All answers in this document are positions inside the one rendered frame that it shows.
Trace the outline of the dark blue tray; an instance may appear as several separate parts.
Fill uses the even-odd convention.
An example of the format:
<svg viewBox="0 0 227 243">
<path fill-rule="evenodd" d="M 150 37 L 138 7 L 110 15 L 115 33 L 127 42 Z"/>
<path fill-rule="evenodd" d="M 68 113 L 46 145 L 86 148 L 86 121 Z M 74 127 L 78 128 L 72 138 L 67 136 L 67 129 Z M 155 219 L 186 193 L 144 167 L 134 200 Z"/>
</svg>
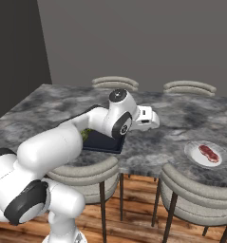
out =
<svg viewBox="0 0 227 243">
<path fill-rule="evenodd" d="M 88 138 L 83 142 L 83 149 L 94 152 L 120 154 L 123 150 L 124 139 L 125 136 L 119 139 L 112 139 L 92 130 L 89 132 Z"/>
</svg>

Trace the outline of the green artichoke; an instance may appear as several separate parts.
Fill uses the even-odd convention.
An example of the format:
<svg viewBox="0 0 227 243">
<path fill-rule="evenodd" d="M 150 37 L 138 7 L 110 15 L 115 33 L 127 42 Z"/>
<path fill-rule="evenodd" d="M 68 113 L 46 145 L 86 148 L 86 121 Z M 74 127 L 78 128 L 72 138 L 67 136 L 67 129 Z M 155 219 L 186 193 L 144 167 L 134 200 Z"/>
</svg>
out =
<svg viewBox="0 0 227 243">
<path fill-rule="evenodd" d="M 82 138 L 83 138 L 83 141 L 86 141 L 89 137 L 89 133 L 92 132 L 92 129 L 84 129 L 82 132 L 81 132 L 81 135 L 82 135 Z"/>
</svg>

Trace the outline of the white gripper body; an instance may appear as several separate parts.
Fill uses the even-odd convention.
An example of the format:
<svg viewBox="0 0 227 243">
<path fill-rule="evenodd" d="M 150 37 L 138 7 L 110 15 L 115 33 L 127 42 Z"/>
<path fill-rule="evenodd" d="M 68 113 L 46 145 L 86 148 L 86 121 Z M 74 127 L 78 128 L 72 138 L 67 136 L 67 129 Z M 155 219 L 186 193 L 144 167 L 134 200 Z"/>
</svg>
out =
<svg viewBox="0 0 227 243">
<path fill-rule="evenodd" d="M 159 127 L 159 116 L 152 109 L 142 109 L 139 117 L 132 121 L 131 130 L 148 130 Z"/>
</svg>

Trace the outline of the grey marble dining table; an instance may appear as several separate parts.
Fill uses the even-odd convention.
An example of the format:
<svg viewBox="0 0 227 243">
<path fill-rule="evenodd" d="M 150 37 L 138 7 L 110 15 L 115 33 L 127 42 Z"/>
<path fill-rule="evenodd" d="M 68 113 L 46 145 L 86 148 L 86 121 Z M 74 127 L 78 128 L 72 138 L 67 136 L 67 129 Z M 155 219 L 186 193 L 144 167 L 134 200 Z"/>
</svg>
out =
<svg viewBox="0 0 227 243">
<path fill-rule="evenodd" d="M 87 110 L 108 106 L 107 89 L 43 84 L 0 118 L 0 147 L 15 151 L 24 140 Z M 189 141 L 207 140 L 227 151 L 227 98 L 162 94 L 132 94 L 139 105 L 153 108 L 161 120 L 158 129 L 127 133 L 117 156 L 121 171 L 156 177 L 166 162 L 189 178 L 207 185 L 227 186 L 227 164 L 202 168 L 184 154 Z"/>
</svg>

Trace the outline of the red raw steak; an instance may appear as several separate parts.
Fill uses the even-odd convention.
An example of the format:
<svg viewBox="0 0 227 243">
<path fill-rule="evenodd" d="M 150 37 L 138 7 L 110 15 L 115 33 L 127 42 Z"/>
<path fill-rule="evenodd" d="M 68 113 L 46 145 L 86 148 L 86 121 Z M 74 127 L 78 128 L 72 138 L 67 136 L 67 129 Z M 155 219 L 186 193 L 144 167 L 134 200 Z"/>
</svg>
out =
<svg viewBox="0 0 227 243">
<path fill-rule="evenodd" d="M 219 162 L 219 156 L 207 145 L 200 145 L 199 146 L 199 151 L 202 153 L 203 156 L 208 158 L 209 161 L 217 163 Z"/>
</svg>

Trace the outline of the grey upholstered chair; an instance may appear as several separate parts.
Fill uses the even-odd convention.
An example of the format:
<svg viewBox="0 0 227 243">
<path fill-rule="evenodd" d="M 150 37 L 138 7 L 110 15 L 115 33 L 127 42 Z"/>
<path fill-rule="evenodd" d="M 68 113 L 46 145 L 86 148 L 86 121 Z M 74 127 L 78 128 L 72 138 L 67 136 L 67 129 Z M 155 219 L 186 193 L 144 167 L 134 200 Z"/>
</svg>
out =
<svg viewBox="0 0 227 243">
<path fill-rule="evenodd" d="M 165 93 L 190 93 L 212 97 L 217 89 L 210 85 L 196 81 L 173 81 L 163 86 Z"/>
<path fill-rule="evenodd" d="M 105 204 L 123 182 L 119 161 L 109 157 L 92 165 L 61 166 L 47 173 L 55 181 L 71 186 L 85 196 L 86 205 L 101 205 L 103 241 L 106 242 Z"/>
<path fill-rule="evenodd" d="M 227 187 L 198 183 L 181 174 L 171 163 L 162 166 L 158 181 L 152 226 L 155 225 L 159 198 L 168 212 L 162 243 L 167 243 L 173 217 L 204 228 L 225 226 L 219 243 L 227 241 Z"/>
<path fill-rule="evenodd" d="M 137 91 L 139 84 L 126 77 L 120 76 L 105 76 L 92 80 L 94 88 L 124 88 L 128 91 Z"/>
</svg>

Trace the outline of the white round plate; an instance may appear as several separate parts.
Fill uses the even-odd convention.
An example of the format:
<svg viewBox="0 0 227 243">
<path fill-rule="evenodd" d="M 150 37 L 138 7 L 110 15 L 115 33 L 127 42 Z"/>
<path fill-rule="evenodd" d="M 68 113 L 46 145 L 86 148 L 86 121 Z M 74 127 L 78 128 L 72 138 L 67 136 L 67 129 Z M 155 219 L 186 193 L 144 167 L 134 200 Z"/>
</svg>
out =
<svg viewBox="0 0 227 243">
<path fill-rule="evenodd" d="M 203 155 L 199 150 L 201 145 L 205 145 L 211 149 L 218 156 L 218 161 L 210 161 L 207 156 Z M 218 169 L 224 168 L 227 165 L 227 152 L 221 146 L 207 140 L 188 142 L 184 147 L 184 154 L 193 163 L 203 168 Z"/>
</svg>

